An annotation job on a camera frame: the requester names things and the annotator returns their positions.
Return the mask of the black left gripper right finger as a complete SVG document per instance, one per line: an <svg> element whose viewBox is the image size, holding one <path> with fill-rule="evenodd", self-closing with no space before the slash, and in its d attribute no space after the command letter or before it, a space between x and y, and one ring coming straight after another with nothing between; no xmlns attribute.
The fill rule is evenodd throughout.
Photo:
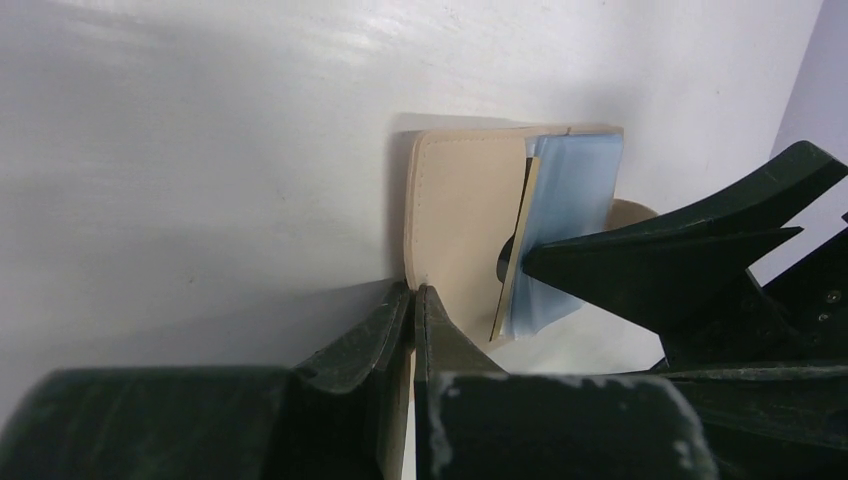
<svg viewBox="0 0 848 480"><path fill-rule="evenodd" d="M421 479L715 479L701 421L653 375L510 374L415 296Z"/></svg>

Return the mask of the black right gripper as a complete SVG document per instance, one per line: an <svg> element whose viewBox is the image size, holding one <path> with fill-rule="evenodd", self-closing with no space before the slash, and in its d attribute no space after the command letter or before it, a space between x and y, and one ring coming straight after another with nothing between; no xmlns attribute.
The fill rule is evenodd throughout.
<svg viewBox="0 0 848 480"><path fill-rule="evenodd" d="M776 279L750 266L799 234L786 223L847 176L793 143L684 208L533 249L530 277L660 336L661 374L689 404L674 467L698 479L847 475L847 235Z"/></svg>

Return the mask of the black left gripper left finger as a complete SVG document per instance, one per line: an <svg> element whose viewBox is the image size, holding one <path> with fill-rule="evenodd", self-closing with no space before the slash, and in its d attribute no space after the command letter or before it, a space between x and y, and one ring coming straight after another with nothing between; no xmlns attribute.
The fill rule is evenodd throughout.
<svg viewBox="0 0 848 480"><path fill-rule="evenodd" d="M66 369L1 434L5 479L398 479L411 293L293 368Z"/></svg>

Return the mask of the blue plastic card sleeves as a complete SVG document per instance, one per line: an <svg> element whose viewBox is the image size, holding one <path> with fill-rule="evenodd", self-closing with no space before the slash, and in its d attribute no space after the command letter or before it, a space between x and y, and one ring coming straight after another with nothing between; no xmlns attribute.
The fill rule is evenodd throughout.
<svg viewBox="0 0 848 480"><path fill-rule="evenodd" d="M541 163L501 339L532 336L582 306L573 295L531 278L522 260L537 246L602 230L612 206L623 134L545 134L525 144L526 159L538 157Z"/></svg>

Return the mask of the gold card grey stripe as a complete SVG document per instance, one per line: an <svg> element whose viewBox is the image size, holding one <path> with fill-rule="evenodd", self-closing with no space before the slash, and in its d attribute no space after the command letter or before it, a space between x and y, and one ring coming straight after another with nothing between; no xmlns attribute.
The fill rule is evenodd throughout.
<svg viewBox="0 0 848 480"><path fill-rule="evenodd" d="M517 272L520 270L521 245L525 236L529 211L532 207L540 163L541 161L538 157L528 157L526 159L514 232L502 247L498 257L496 273L498 279L502 281L502 289L498 300L494 325L490 334L490 340L492 342L500 340L505 335L504 325L510 316L515 278Z"/></svg>

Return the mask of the beige card holder wallet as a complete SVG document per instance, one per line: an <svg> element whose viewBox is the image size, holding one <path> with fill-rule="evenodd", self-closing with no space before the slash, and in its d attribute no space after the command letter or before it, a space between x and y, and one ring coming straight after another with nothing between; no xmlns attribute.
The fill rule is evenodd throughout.
<svg viewBox="0 0 848 480"><path fill-rule="evenodd" d="M590 325L597 309L582 306L538 333L492 342L502 282L496 268L512 236L524 180L525 141L532 136L624 133L605 124L509 125L429 130L410 147L403 227L407 284L434 287L449 318L483 353L515 373L615 371L619 356L600 350ZM643 204L618 199L601 231L653 218Z"/></svg>

